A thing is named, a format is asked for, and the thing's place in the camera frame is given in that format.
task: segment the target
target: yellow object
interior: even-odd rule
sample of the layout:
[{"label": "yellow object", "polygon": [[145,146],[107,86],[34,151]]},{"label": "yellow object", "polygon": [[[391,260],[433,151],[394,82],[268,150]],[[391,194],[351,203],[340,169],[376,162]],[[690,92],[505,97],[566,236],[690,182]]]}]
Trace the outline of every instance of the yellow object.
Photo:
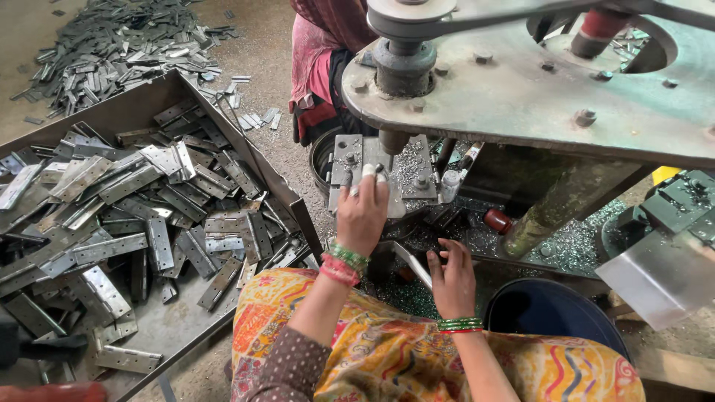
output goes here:
[{"label": "yellow object", "polygon": [[682,169],[680,167],[661,166],[653,172],[653,185],[675,176]]}]

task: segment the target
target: yellow printed fabric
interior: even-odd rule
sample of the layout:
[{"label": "yellow printed fabric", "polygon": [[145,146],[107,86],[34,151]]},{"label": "yellow printed fabric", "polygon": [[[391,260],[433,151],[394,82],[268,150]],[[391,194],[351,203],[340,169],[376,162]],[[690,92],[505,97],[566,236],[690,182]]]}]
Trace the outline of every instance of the yellow printed fabric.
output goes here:
[{"label": "yellow printed fabric", "polygon": [[[317,272],[281,268],[243,289],[234,318],[231,401],[243,401],[273,340],[307,295]],[[570,337],[485,332],[522,401],[642,402],[631,364],[600,343]],[[449,335],[434,320],[401,313],[356,290],[332,339],[316,401],[469,401],[469,385]]]}]

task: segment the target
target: pink clothing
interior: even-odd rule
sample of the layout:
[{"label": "pink clothing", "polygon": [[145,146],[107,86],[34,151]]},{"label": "pink clothing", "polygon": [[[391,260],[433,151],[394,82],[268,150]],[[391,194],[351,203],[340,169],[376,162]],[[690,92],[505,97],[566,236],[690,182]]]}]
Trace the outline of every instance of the pink clothing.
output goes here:
[{"label": "pink clothing", "polygon": [[312,93],[332,104],[330,97],[330,55],[332,49],[326,49],[317,57],[308,78],[308,88]]},{"label": "pink clothing", "polygon": [[[311,24],[308,20],[300,16],[300,14],[295,15],[295,22],[293,23],[293,73],[291,76],[291,81],[293,89],[290,95],[290,102],[288,103],[288,110],[293,113],[293,109],[296,104],[300,109],[310,109],[312,108],[313,102],[310,98],[312,94],[310,89],[310,81],[312,76],[312,69],[315,62],[319,57],[324,56],[327,52],[327,68],[330,69],[330,52],[333,49],[339,49],[340,43],[335,40],[332,34],[327,31],[323,31],[317,26]],[[316,71],[316,74],[322,74],[324,71],[325,58],[322,60],[320,70]],[[326,73],[321,80],[328,80],[328,74]],[[313,80],[315,87],[323,86],[321,81]],[[327,90],[327,98],[330,99],[330,90]]]}]

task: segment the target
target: blue bucket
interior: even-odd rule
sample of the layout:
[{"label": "blue bucket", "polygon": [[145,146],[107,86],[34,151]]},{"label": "blue bucket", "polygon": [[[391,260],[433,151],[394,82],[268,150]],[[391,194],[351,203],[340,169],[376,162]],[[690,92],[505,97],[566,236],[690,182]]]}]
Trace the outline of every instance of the blue bucket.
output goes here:
[{"label": "blue bucket", "polygon": [[594,340],[631,361],[626,344],[606,314],[589,299],[552,280],[513,280],[494,294],[484,328],[497,333],[574,336]]}]

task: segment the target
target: brown polka dot sleeve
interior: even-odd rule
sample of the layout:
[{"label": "brown polka dot sleeve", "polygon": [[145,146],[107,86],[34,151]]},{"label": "brown polka dot sleeve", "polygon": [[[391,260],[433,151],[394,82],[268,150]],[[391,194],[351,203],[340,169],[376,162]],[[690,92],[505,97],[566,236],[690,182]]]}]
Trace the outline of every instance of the brown polka dot sleeve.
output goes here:
[{"label": "brown polka dot sleeve", "polygon": [[315,386],[320,380],[325,362],[330,356],[327,348],[301,334],[283,327],[266,358],[263,372],[251,391],[250,402],[305,402],[312,401]]}]

